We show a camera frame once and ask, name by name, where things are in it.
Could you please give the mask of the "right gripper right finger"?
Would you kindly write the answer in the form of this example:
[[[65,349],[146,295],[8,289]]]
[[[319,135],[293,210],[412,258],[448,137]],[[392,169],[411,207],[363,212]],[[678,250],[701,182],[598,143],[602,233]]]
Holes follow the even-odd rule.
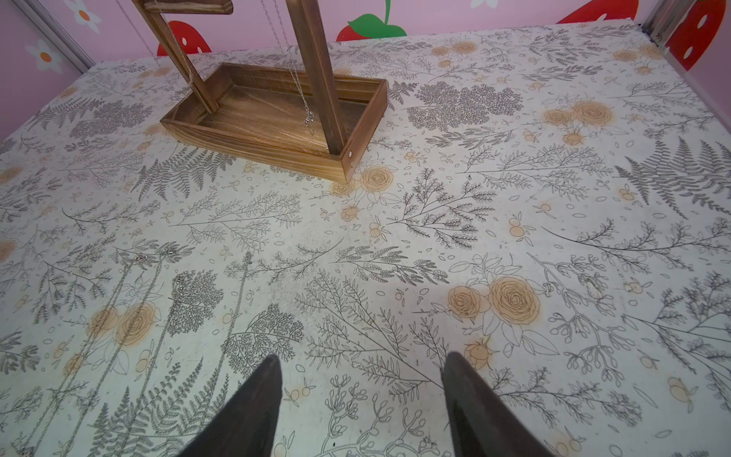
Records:
[[[447,354],[442,381],[456,456],[550,455],[464,356]]]

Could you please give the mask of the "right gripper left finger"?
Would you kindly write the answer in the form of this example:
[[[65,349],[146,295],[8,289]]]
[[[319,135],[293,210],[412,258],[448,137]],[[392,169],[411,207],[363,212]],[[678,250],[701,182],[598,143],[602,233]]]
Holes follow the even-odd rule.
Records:
[[[180,452],[182,456],[270,456],[283,378],[279,358],[270,354]]]

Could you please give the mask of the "wooden jewelry display stand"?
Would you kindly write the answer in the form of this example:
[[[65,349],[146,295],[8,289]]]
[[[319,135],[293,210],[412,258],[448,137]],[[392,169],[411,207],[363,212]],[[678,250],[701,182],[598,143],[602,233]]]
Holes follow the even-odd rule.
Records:
[[[332,182],[350,181],[386,113],[388,82],[334,74],[317,2],[287,2],[302,72],[223,63],[208,78],[182,51],[164,16],[230,15],[230,1],[134,5],[192,89],[161,120],[173,137]]]

